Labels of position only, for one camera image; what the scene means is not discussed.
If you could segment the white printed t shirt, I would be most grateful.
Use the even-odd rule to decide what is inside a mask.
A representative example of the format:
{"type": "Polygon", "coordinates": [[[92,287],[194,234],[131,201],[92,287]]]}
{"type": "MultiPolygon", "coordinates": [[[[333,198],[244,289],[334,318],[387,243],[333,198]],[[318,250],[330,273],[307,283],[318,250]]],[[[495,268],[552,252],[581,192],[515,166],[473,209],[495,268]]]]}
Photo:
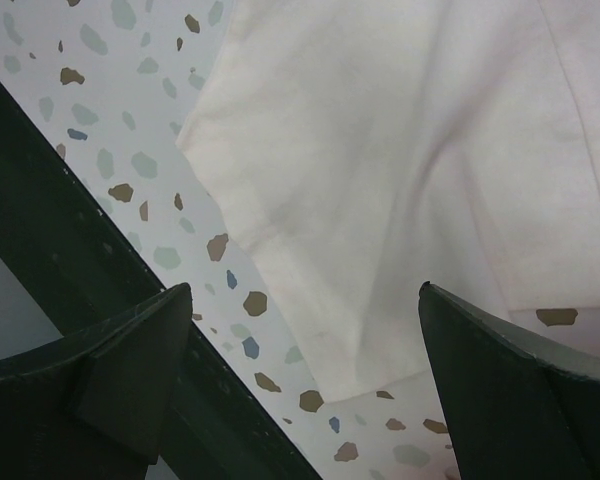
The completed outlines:
{"type": "Polygon", "coordinates": [[[428,369],[425,282],[600,307],[600,1],[238,1],[177,146],[327,402],[428,369]]]}

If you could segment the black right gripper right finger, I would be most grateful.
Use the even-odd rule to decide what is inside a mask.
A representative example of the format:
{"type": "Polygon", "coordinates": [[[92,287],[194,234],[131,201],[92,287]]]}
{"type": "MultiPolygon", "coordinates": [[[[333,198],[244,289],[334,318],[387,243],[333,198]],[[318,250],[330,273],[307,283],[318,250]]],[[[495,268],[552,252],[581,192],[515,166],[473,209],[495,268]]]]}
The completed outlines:
{"type": "Polygon", "coordinates": [[[430,283],[418,313],[463,479],[600,479],[600,358],[430,283]]]}

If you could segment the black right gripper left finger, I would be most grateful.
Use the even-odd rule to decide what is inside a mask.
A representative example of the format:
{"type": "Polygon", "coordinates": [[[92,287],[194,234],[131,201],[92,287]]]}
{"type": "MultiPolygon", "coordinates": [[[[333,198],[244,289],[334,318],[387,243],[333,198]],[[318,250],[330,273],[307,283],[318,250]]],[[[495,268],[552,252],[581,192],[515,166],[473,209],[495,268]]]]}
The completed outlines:
{"type": "Polygon", "coordinates": [[[143,479],[191,325],[188,284],[0,360],[0,479],[143,479]]]}

